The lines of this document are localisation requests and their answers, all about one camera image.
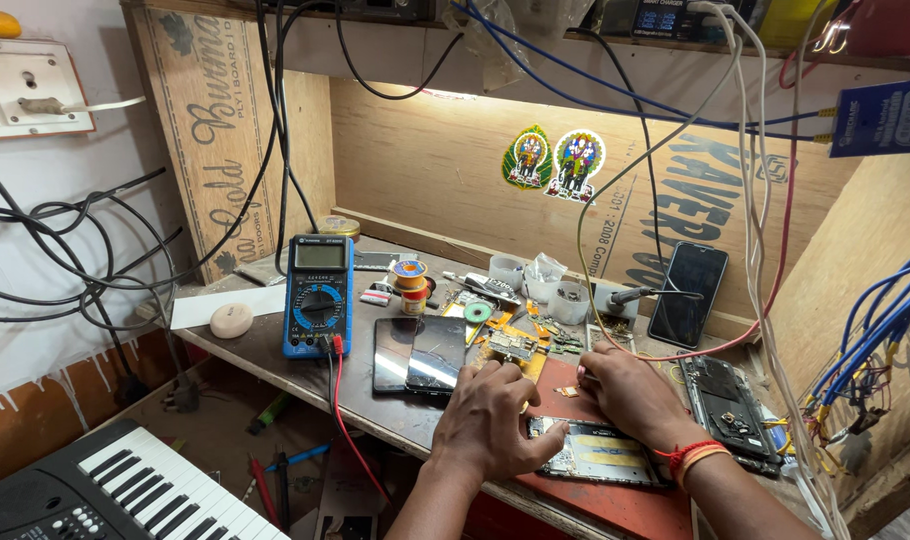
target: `plastic cup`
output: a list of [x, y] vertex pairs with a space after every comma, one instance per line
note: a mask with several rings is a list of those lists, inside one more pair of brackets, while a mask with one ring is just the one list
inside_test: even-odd
[[525, 261], [510, 254], [494, 254], [488, 260], [488, 276], [505, 282], [514, 290], [521, 289], [521, 273]]
[[[578, 325], [585, 322], [589, 312], [589, 289], [575, 281], [553, 283], [552, 296], [548, 299], [548, 314], [563, 325]], [[559, 296], [559, 289], [564, 293]], [[569, 300], [569, 294], [575, 293], [579, 300]]]
[[548, 280], [539, 281], [534, 274], [535, 271], [531, 264], [525, 267], [525, 284], [522, 294], [540, 304], [548, 304], [548, 301], [556, 294], [555, 291], [559, 288], [562, 276], [548, 276]]

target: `phone screen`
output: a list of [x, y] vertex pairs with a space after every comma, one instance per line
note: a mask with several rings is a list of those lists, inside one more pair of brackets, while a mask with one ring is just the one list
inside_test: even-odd
[[408, 358], [405, 387], [415, 392], [451, 394], [465, 365], [465, 319], [423, 315]]
[[[659, 296], [648, 325], [648, 335], [685, 349], [698, 347], [728, 262], [729, 255], [725, 251], [678, 242], [668, 265], [668, 276], [678, 290], [699, 293], [702, 298], [695, 300], [678, 294]], [[662, 288], [671, 288], [667, 279]]]
[[408, 377], [408, 358], [418, 319], [397, 318], [375, 321], [375, 366], [371, 372], [371, 389], [375, 392], [404, 392]]

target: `wooden workbench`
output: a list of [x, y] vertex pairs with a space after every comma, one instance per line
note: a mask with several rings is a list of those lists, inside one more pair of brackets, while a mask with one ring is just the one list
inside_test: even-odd
[[[363, 237], [356, 249], [362, 251], [394, 251], [399, 246], [374, 238]], [[467, 272], [487, 274], [485, 269], [479, 269], [467, 264], [441, 258], [432, 254], [423, 253], [420, 259], [428, 265], [429, 275], [442, 276], [443, 271], [454, 272], [456, 275], [465, 275]], [[479, 264], [487, 265], [487, 261], [479, 260]], [[376, 396], [372, 392], [373, 372], [373, 343], [374, 322], [378, 318], [400, 316], [398, 300], [393, 300], [389, 307], [380, 307], [358, 301], [357, 298], [369, 283], [380, 280], [384, 274], [377, 272], [357, 271], [355, 274], [355, 290], [353, 298], [353, 325], [352, 325], [352, 353], [344, 361], [341, 376], [341, 390], [339, 406], [341, 415], [346, 423], [353, 424], [362, 431], [376, 436], [396, 448], [421, 460], [427, 460], [431, 448], [432, 434], [442, 415], [447, 403], [446, 399], [437, 399], [425, 396], [400, 395]], [[445, 306], [445, 291], [448, 281], [439, 279], [435, 300], [442, 307]], [[227, 276], [207, 287], [184, 287], [179, 290], [178, 296], [192, 296], [209, 294], [239, 289], [253, 289], [256, 285], [239, 276]], [[452, 283], [452, 289], [460, 285]], [[426, 313], [439, 313], [427, 309]], [[139, 307], [139, 314], [148, 316], [154, 313], [154, 306], [145, 303]], [[251, 373], [257, 378], [281, 388], [293, 396], [304, 400], [323, 411], [329, 408], [329, 366], [324, 362], [313, 360], [293, 361], [281, 353], [282, 340], [282, 313], [274, 313], [257, 317], [251, 329], [244, 335], [233, 339], [220, 339], [215, 337], [207, 325], [175, 330], [174, 333], [182, 339], [209, 351], [212, 355], [230, 362], [239, 368]], [[531, 331], [531, 323], [522, 318], [516, 326], [521, 330]], [[655, 357], [669, 356], [675, 353], [677, 347], [668, 345], [649, 338], [645, 335], [648, 319], [639, 317], [635, 325], [635, 345], [637, 350], [644, 351]], [[577, 337], [584, 337], [583, 326], [567, 326], [566, 329]], [[701, 340], [702, 348], [711, 348], [719, 345], [722, 340], [706, 336]], [[474, 350], [468, 352], [467, 357], [473, 358]], [[571, 364], [577, 364], [579, 356], [576, 354], [553, 354], [553, 358], [561, 359]], [[753, 367], [748, 355], [741, 348], [727, 350], [718, 355], [718, 358], [732, 362], [743, 367], [752, 381], [752, 390], [755, 396], [763, 403], [771, 403], [764, 385], [764, 375], [761, 373], [761, 364]], [[660, 369], [668, 374], [675, 364], [662, 362]], [[677, 386], [679, 397], [688, 402], [688, 396], [683, 385]], [[791, 510], [807, 519], [808, 510], [799, 496], [798, 491], [790, 482], [773, 481], [757, 476], [759, 482], [765, 485], [773, 494], [783, 501]], [[594, 521], [577, 510], [558, 504], [537, 493], [531, 492], [513, 482], [487, 482], [482, 490], [497, 499], [520, 509], [534, 517], [545, 521], [553, 527], [571, 534], [576, 538], [591, 540], [611, 540], [613, 538], [631, 538], [623, 532], [615, 530], [605, 524]]]

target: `white soap bar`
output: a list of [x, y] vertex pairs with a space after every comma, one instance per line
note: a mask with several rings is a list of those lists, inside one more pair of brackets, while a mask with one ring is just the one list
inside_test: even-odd
[[252, 308], [245, 303], [227, 303], [212, 313], [208, 324], [215, 338], [232, 339], [242, 336], [252, 327]]

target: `solder wire spool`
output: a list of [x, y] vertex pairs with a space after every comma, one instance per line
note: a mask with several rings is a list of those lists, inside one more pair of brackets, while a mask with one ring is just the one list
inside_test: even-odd
[[492, 307], [481, 301], [470, 303], [464, 307], [464, 320], [472, 324], [484, 323], [492, 316]]

